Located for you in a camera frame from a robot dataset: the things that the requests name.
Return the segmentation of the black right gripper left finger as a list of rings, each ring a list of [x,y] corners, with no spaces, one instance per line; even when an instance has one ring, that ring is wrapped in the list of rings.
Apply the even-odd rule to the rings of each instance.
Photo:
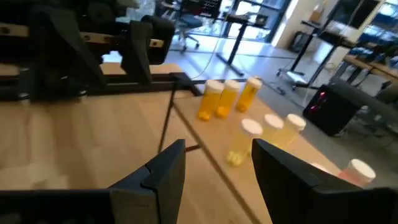
[[[176,223],[185,182],[185,141],[178,139],[109,187],[115,223]]]

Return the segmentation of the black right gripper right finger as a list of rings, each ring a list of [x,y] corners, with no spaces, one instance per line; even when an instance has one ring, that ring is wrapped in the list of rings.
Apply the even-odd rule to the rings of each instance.
[[[257,183],[273,223],[343,223],[334,194],[358,187],[262,140],[252,141]]]

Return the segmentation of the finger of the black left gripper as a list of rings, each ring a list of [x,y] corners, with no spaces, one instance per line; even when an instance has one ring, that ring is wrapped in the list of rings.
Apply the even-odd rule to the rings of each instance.
[[[150,23],[131,21],[120,42],[121,68],[134,82],[143,85],[152,81],[147,55],[151,35]]]
[[[34,53],[31,75],[36,92],[59,93],[105,86],[106,79],[81,38],[73,11],[34,6],[29,14],[29,42]]]

